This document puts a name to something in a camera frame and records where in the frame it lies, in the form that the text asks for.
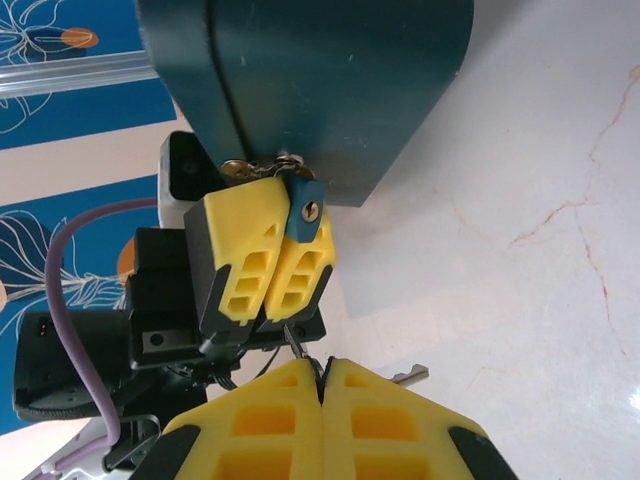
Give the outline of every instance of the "screw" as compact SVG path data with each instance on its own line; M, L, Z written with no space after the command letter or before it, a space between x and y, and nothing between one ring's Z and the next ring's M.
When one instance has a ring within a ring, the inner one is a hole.
M164 343L164 337L162 335L160 335L159 333L154 333L149 338L149 341L151 342L151 345L153 345L155 347L159 347L160 345L162 345Z
M195 175L198 173L198 164L195 160L189 159L182 164L182 171L187 175Z
M307 223L315 222L320 216L320 205L309 202L302 207L302 219Z

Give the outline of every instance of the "square cutout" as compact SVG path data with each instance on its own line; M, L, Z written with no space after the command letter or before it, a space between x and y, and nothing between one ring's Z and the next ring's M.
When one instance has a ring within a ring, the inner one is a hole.
M293 435L296 409L291 405L243 407L233 419L232 435Z
M305 252L300 258L296 268L300 270L315 270L322 259L321 252Z
M241 278L236 283L236 293L255 293L260 290L260 278Z
M282 380L278 380L276 383L276 387L297 387L298 386L298 377L295 375L289 375L288 377L284 377Z
M275 237L276 235L278 235L278 226L275 224L271 225L269 229L264 232L265 237Z
M291 275L287 288L292 290L306 290L309 287L309 275Z
M282 308L295 308L302 303L302 294L287 292L282 297Z
M344 379L344 386L350 388L365 388L369 384L353 373L347 373Z
M431 475L426 460L419 457L383 457L356 455L354 458L357 480L429 480Z
M263 273L267 270L269 252L253 252L244 259L242 271L244 273Z
M292 457L275 448L222 452L211 480L289 480Z
M351 410L353 438L418 440L413 416L398 407L355 407Z
M249 310L251 297L233 297L229 300L229 310L232 313L243 313Z

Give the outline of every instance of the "orange dot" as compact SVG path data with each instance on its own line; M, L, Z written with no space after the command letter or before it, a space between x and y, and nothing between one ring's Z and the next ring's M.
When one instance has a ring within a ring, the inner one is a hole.
M175 100L173 100L173 108L176 111L176 116L178 117L184 117L184 113L182 113L182 110L180 110L180 107L178 106L178 104L176 103Z
M133 247L133 237L124 245L118 256L118 265L116 271L120 277L120 282L124 285L127 278L133 272L133 263L135 261L135 249Z
M4 307L9 303L9 295L7 295L7 289L4 288L2 280L0 280L0 312L4 310Z
M95 47L98 42L98 35L88 28L73 27L68 28L60 36L62 43L75 48L91 48Z

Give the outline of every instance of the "cable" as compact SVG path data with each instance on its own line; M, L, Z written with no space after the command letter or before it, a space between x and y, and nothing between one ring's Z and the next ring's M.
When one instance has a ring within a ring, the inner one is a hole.
M261 377L262 375L264 375L265 373L267 373L267 371L269 370L269 368L271 367L271 364L273 363L273 361L276 359L276 356L278 355L278 352L280 352L280 347L277 347L274 352L273 355L271 355L271 358L269 358L269 360L267 361L267 363L265 364L264 367L262 367L262 369L258 372L258 374L254 377L254 380L258 377ZM231 379L231 372L212 372L211 376L213 377L213 380L222 388L224 388L225 390L231 391L231 390L235 390L236 388L238 388L238 385L236 385L236 383Z
M55 473L43 472L32 480L55 480L58 477L57 472L74 465L89 453L115 445L120 439L120 419L118 411L109 395L107 387L102 382L87 351L82 346L80 337L71 322L71 314L64 298L60 270L62 268L62 258L67 243L69 243L78 230L99 218L129 210L137 210L139 208L150 208L156 205L157 200L155 198L143 198L94 208L72 219L51 240L44 267L45 290L47 293L47 301L49 302L51 319L60 338L60 343L62 343L67 355L69 355L69 359L78 372L78 376L82 380L82 383L84 383L104 419L107 427L107 435L93 440L58 460L52 469Z
M266 365L264 367L262 367L262 370L260 370L258 372L258 374L256 375L255 378L261 377L262 375L264 375L265 373L267 373L267 371L269 370L269 368L271 367L271 364L273 363L273 361L276 359L276 357L278 356L278 352L280 351L280 347L277 347L274 352L273 355L271 355L271 358L269 359L269 361L266 363Z
M123 408L145 393L160 377L161 372L155 370L143 370L126 382L122 387L110 394L116 409ZM49 420L75 420L78 418L90 418L100 415L96 404L88 402L73 408L37 408L29 405L21 405L14 399L14 409L18 416L27 422L42 422Z

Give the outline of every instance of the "yellow foam pad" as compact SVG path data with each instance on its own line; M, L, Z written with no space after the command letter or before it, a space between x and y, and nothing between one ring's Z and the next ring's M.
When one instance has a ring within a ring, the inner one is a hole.
M325 479L473 480L448 430L483 430L356 363L332 363L322 410Z
M336 249L325 208L313 242L297 243L285 235L264 300L267 318L277 322L305 308L325 267L335 265Z
M473 421L349 361L334 360L321 406L293 360L176 417L201 432L176 480L473 480L449 436Z
M280 178L210 193L203 199L216 270L231 266L218 310L246 324L257 317L276 269L289 213Z
M176 417L200 427L176 480L320 480L322 410L307 360L293 360Z

